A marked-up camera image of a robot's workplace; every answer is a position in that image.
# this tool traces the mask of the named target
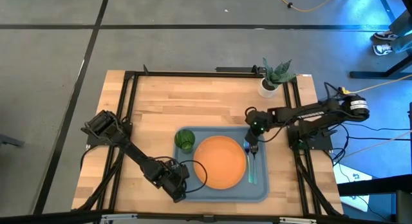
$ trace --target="utensil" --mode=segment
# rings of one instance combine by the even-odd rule
[[[250,144],[246,140],[243,140],[243,149],[245,150],[246,156],[247,156],[248,181],[249,183],[253,183],[253,175],[252,175],[252,171],[250,170],[250,158],[249,158]]]
[[[253,184],[258,184],[258,170],[256,169],[256,153],[258,153],[259,146],[253,145],[250,147],[250,152],[253,154]]]
[[[237,185],[246,171],[246,158],[242,147],[227,136],[206,138],[196,148],[193,160],[206,168],[206,186],[213,189],[229,189]],[[193,167],[203,183],[206,180],[205,171],[197,163]]]

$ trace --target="sneaker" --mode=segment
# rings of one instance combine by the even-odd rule
[[[386,40],[386,41],[394,41],[396,38],[399,36],[396,34],[393,34],[392,31],[385,31],[385,32],[377,32],[373,34],[374,37],[381,39],[381,40]]]
[[[378,56],[383,56],[393,52],[393,49],[390,44],[380,44],[377,46],[373,46],[373,51]]]

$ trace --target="wooden table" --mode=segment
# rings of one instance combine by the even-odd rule
[[[116,111],[123,76],[124,71],[108,71],[97,112],[102,109]],[[302,105],[316,102],[312,77],[299,75],[297,80]],[[210,77],[139,77],[131,141],[148,156],[172,156],[174,134],[182,126],[244,126],[244,112],[249,106],[255,106],[258,110],[286,106],[282,86],[277,89],[275,97],[262,98],[258,94],[259,81],[260,79]],[[273,129],[266,133],[265,138],[276,131],[277,129]],[[100,183],[107,152],[108,147],[105,146],[86,155],[73,208],[81,206]],[[342,212],[330,159],[321,151],[312,151],[312,161],[317,185],[334,208]],[[293,153],[288,147],[286,130],[282,130],[273,141],[267,143],[267,162],[270,193],[260,203],[173,203],[162,189],[158,190],[146,181],[136,163],[125,157],[115,211],[302,215],[296,168]],[[108,207],[110,184],[108,188],[104,207]],[[310,212],[314,212],[312,195],[307,185],[306,193]]]

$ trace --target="concrete floor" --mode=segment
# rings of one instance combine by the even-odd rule
[[[102,0],[0,0],[0,24],[93,24]],[[311,8],[324,0],[290,0]],[[388,0],[395,15],[399,0]],[[332,0],[311,13],[288,10],[280,0],[109,0],[104,24],[389,24],[380,0]],[[0,148],[0,216],[28,214],[75,83],[91,30],[0,30],[0,133],[26,141]],[[318,98],[323,82],[361,89],[381,80],[349,79],[352,70],[384,71],[406,53],[377,57],[373,32],[322,30],[101,30],[83,83],[45,212],[71,207],[86,136],[107,70],[213,71],[217,66],[251,66],[292,59],[291,70],[310,73]],[[408,128],[411,82],[362,94],[370,127]],[[399,132],[348,126],[352,136]],[[342,147],[345,134],[332,138]],[[348,153],[371,144],[350,140]],[[410,145],[393,142],[345,158],[342,163],[377,176],[411,172]]]

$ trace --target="orange plate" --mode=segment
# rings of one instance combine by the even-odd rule
[[[226,136],[204,140],[196,149],[193,160],[205,166],[206,185],[213,189],[235,186],[246,171],[245,152],[236,141]],[[201,182],[205,181],[205,171],[199,164],[194,163],[194,172]]]

